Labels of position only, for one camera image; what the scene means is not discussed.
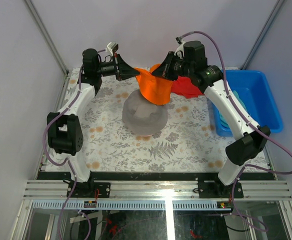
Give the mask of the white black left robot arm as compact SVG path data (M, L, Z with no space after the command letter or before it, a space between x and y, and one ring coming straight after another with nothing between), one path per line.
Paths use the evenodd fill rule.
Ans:
M72 180L80 183L79 193L87 198L95 193L96 186L88 180L91 171L82 154L82 112L101 88L103 77L115 76L121 82L140 74L117 53L118 48L116 42L110 42L103 49L109 61L102 60L100 51L94 48L84 50L73 95L62 108L50 112L46 118L42 143L47 160L58 167L68 165Z

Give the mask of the red cloth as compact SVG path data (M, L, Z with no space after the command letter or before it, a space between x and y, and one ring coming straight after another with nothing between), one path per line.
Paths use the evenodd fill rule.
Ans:
M173 82L171 92L179 96L184 96L186 99L197 98L203 95L199 88L191 83L191 79L184 76L179 76Z

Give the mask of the pink bucket hat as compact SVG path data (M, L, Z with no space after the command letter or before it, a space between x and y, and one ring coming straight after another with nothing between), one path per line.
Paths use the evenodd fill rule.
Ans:
M138 136L141 136L141 137L150 137L152 136L153 134L137 134Z

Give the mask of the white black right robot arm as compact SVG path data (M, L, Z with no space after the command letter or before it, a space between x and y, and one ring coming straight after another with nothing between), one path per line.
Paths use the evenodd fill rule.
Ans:
M214 192L226 197L232 191L232 183L239 178L245 164L264 150L271 130L260 126L238 101L226 81L226 72L216 65L209 65L204 45L198 41L178 41L176 51L170 51L152 75L175 81L188 77L225 118L235 141L225 148L227 160L218 173L220 181L214 184Z

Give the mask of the teal bucket hat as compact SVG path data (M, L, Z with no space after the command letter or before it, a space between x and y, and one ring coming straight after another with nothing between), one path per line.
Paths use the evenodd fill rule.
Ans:
M233 90L232 93L236 97L236 99L240 102L241 106L247 111L247 107L244 104L244 102L241 100L238 92L236 90ZM230 128L228 125L228 122L226 121L226 119L224 118L224 116L221 113L219 113L219 118L220 118L220 123L224 128Z

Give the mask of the orange hat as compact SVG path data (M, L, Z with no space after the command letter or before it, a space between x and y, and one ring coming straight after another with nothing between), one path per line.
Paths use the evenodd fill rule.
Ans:
M135 68L139 72L135 78L138 82L142 96L155 105L165 105L170 102L170 94L173 82L161 77L153 76L152 73L161 64L153 65L150 70Z

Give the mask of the grey bucket hat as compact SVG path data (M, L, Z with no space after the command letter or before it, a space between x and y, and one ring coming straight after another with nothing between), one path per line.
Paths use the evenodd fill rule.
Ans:
M166 105L156 105L146 100L137 89L124 102L122 121L136 135L154 135L166 126L168 108Z

